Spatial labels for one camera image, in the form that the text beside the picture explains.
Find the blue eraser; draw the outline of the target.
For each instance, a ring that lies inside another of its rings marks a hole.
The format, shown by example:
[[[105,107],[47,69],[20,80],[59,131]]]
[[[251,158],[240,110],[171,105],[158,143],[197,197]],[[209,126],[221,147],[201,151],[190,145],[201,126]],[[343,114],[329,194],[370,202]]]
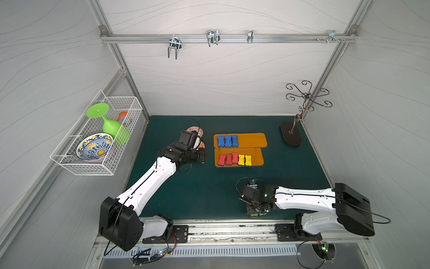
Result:
[[[218,136],[217,137],[217,143],[218,143],[218,148],[224,148],[225,147],[225,137],[224,136]]]
[[[232,147],[232,136],[225,136],[225,147],[231,148]]]
[[[238,137],[238,135],[232,135],[231,136],[231,141],[232,141],[232,147],[233,148],[238,148],[239,147],[239,137]]]

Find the orange two-tier shelf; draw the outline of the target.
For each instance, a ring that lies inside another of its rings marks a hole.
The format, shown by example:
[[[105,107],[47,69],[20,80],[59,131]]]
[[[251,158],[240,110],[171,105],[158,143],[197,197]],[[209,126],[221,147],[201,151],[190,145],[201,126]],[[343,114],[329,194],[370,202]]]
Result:
[[[218,137],[237,136],[238,147],[220,148],[218,146]],[[266,148],[268,143],[264,133],[237,133],[237,134],[215,134],[213,137],[215,167],[217,168],[233,168],[233,167],[259,167],[264,165],[262,148]],[[250,155],[251,165],[219,165],[221,155],[238,153],[239,155]]]

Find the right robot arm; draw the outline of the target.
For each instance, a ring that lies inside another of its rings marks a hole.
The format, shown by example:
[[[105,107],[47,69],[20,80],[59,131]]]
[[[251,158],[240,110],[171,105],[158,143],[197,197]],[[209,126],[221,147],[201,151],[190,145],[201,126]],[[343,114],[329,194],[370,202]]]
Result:
[[[374,222],[368,198],[344,183],[327,189],[292,189],[282,186],[258,187],[254,182],[239,191],[249,216],[273,210],[307,210],[297,214],[292,233],[309,238],[326,231],[346,230],[359,236],[374,236]]]

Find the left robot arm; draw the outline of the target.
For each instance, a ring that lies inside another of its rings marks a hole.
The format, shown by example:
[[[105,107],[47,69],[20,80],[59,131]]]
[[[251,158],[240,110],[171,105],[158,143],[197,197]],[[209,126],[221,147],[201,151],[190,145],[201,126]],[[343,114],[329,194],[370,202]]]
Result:
[[[107,197],[100,206],[99,234],[123,251],[131,250],[140,239],[163,236],[171,221],[162,216],[140,219],[151,197],[183,164],[204,163],[206,149],[196,148],[169,156],[173,149],[160,152],[152,167],[117,198]]]

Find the red patterned bowl rear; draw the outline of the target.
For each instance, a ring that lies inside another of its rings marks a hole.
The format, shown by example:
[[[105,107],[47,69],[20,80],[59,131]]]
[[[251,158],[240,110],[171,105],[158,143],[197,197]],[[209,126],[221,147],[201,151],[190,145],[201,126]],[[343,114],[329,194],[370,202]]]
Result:
[[[189,127],[189,128],[187,128],[187,131],[188,132],[194,132],[194,131],[196,131],[200,137],[202,137],[203,134],[204,134],[203,130],[200,127],[198,127],[198,126]]]

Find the red eraser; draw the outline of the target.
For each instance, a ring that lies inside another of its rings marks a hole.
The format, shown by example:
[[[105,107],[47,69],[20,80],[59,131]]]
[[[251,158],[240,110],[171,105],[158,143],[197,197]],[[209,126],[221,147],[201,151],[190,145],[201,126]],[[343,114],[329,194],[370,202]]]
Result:
[[[232,153],[232,163],[238,164],[239,163],[239,154],[237,152]]]
[[[218,166],[223,167],[226,164],[226,155],[221,154],[218,159]]]
[[[232,162],[232,154],[226,154],[226,162],[225,162],[225,164],[227,166],[231,166],[233,164],[233,162]]]

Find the yellow eraser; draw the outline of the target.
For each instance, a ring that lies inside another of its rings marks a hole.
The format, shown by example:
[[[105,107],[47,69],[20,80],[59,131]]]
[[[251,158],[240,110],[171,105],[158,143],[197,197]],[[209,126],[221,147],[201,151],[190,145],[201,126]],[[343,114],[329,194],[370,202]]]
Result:
[[[240,166],[244,166],[245,165],[245,155],[243,154],[238,154],[238,165]]]
[[[252,156],[251,155],[245,155],[245,165],[246,166],[252,166]]]

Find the metal jewelry stand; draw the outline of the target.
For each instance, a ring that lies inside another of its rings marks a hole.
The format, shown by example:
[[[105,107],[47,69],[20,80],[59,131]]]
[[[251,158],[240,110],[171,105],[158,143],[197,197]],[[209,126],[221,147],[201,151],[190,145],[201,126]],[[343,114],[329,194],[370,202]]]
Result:
[[[302,91],[296,84],[288,83],[286,84],[286,89],[289,91],[297,91],[297,93],[287,93],[286,99],[289,101],[295,101],[296,98],[301,98],[303,100],[302,105],[299,106],[299,112],[294,116],[292,121],[284,121],[280,125],[281,134],[284,142],[290,147],[298,147],[302,144],[302,137],[297,124],[302,122],[303,115],[305,112],[313,112],[315,110],[314,105],[318,105],[324,108],[331,108],[333,106],[332,102],[326,100],[323,103],[318,103],[317,98],[328,96],[330,91],[325,88],[321,88],[319,93],[313,95],[311,93],[313,84],[311,81],[302,80],[302,86],[309,86],[308,91]]]

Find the green plastic goblet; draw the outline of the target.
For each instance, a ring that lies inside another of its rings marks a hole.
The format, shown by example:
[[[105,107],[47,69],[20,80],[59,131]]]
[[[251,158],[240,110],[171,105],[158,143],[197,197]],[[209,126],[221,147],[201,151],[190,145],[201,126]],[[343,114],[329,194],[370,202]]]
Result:
[[[103,132],[111,135],[117,145],[125,145],[129,141],[131,134],[120,122],[106,118],[105,114],[109,109],[110,107],[106,103],[95,104],[88,108],[86,116],[88,118],[102,118],[104,121]]]

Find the orange item in basket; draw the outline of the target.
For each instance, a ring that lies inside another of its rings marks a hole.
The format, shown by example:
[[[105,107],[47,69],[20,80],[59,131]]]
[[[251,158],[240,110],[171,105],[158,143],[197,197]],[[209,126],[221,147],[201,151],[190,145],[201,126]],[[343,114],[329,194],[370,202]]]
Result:
[[[124,111],[124,112],[120,112],[117,118],[117,122],[120,122],[120,120],[124,117],[126,117],[128,115],[128,112]]]

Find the blue yellow patterned bowl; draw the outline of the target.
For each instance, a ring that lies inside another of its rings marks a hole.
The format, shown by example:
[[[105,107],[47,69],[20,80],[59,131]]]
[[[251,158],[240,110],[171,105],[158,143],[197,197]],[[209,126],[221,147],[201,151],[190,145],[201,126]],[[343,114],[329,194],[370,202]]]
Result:
[[[114,139],[107,133],[96,133],[83,139],[76,147],[76,156],[83,161],[104,158],[113,145]]]

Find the double metal hook left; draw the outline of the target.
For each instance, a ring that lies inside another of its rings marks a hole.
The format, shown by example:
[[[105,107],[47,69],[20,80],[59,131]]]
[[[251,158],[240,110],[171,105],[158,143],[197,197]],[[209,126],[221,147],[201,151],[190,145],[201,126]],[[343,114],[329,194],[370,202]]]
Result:
[[[169,39],[168,46],[168,58],[171,57],[172,51],[174,51],[175,59],[178,59],[179,50],[182,48],[182,41],[176,37]]]

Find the double metal hook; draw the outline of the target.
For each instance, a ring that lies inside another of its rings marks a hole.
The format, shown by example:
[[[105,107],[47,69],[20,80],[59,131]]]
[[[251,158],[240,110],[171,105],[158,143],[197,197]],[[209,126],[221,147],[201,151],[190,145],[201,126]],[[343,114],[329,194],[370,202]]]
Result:
[[[211,45],[213,44],[215,45],[219,44],[221,36],[218,30],[209,30],[206,32],[206,38],[207,38],[208,46],[211,47]]]
[[[176,37],[169,39],[168,46],[168,58],[171,57],[172,51],[174,51],[175,59],[178,59],[179,50],[182,48],[182,41]]]

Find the aluminium crossbar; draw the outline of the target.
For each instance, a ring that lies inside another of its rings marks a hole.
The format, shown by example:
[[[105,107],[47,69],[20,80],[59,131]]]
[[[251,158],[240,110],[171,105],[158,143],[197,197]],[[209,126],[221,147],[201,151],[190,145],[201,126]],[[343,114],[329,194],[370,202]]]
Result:
[[[220,34],[219,44],[247,44],[247,33],[245,34]],[[292,44],[292,43],[319,43],[316,38],[324,39],[328,33],[323,34],[258,34],[254,33],[252,44]],[[176,37],[182,44],[208,44],[206,34],[113,34],[101,37],[104,44],[164,44],[169,39]],[[336,34],[337,38],[344,38],[345,43],[355,43],[359,36],[352,34]]]

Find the double metal hook middle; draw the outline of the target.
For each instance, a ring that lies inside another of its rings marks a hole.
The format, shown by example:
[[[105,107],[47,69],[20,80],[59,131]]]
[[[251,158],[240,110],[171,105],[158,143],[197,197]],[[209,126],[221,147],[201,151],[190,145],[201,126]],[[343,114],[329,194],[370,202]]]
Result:
[[[206,32],[206,38],[207,38],[208,46],[211,47],[211,45],[213,44],[215,45],[219,44],[221,36],[218,30],[209,30]]]

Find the single metal hook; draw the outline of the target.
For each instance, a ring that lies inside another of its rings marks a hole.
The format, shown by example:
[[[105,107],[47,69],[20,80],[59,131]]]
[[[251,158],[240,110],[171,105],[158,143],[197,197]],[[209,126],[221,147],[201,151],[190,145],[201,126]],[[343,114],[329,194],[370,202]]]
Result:
[[[253,38],[254,38],[254,31],[253,30],[249,30],[247,33],[247,43],[248,44],[252,44],[253,43]]]

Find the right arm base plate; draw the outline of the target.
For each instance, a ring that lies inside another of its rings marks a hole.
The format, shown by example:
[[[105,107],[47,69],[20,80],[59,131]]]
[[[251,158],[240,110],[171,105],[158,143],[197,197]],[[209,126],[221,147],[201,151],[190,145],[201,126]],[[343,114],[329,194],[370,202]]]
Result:
[[[275,224],[274,230],[279,242],[322,241],[321,233],[310,234],[300,224]]]

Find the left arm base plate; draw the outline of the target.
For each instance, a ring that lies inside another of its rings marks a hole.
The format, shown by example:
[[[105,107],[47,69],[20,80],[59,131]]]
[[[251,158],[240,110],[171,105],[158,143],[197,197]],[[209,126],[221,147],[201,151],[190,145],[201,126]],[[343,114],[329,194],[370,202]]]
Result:
[[[174,244],[188,242],[188,225],[168,225],[166,232],[162,236],[153,236],[142,239],[143,244]]]

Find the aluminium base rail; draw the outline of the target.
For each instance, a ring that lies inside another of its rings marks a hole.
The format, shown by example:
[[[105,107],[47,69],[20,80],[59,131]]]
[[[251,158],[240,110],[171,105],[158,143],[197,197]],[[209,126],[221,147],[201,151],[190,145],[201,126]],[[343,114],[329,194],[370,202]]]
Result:
[[[293,220],[233,219],[176,220],[174,225],[188,225],[188,242],[179,246],[281,244],[277,241],[275,224],[293,224]],[[370,243],[370,238],[346,230],[321,232],[330,243]]]

